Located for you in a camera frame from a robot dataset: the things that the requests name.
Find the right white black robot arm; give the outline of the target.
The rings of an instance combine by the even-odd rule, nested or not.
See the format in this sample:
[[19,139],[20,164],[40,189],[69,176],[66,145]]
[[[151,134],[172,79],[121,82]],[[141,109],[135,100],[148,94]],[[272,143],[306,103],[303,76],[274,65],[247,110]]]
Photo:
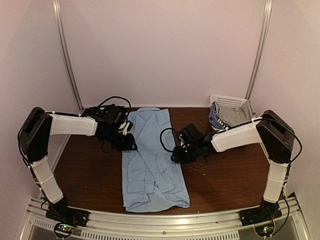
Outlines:
[[190,123],[176,136],[180,144],[173,148],[171,160],[179,164],[194,163],[199,157],[207,158],[229,149],[260,144],[269,162],[269,171],[256,216],[266,221],[274,215],[288,180],[296,141],[294,130],[274,111],[266,110],[262,116],[249,122],[210,134],[203,134]]

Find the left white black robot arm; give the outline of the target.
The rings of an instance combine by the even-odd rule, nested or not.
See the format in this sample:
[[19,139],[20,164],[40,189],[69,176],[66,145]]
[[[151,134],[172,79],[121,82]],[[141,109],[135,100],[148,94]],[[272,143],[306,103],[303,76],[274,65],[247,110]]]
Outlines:
[[72,211],[54,177],[48,161],[49,138],[55,135],[96,137],[109,142],[117,151],[135,151],[134,136],[129,133],[133,123],[123,106],[98,105],[80,114],[45,111],[34,107],[17,134],[18,150],[35,183],[49,205],[48,211],[61,222],[72,218]]

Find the light blue long sleeve shirt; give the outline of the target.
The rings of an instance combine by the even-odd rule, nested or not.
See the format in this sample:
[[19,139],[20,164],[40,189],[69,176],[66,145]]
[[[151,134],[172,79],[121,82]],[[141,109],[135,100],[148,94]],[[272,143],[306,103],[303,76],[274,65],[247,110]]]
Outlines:
[[189,208],[181,165],[171,160],[176,143],[168,109],[143,107],[129,114],[136,150],[122,153],[122,198],[127,212]]

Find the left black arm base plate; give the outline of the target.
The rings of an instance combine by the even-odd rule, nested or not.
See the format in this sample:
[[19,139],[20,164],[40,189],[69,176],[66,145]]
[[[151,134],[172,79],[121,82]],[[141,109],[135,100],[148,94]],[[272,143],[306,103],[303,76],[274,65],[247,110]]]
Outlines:
[[86,210],[68,207],[66,203],[56,203],[49,205],[45,216],[48,219],[66,223],[71,226],[86,227],[89,212]]

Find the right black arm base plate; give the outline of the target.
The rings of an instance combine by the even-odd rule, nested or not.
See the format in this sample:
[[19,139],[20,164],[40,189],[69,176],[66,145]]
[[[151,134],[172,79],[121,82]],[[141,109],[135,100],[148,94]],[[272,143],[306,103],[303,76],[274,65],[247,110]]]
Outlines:
[[242,226],[255,225],[268,222],[274,218],[282,216],[281,209],[278,205],[258,206],[254,208],[244,209],[239,212]]

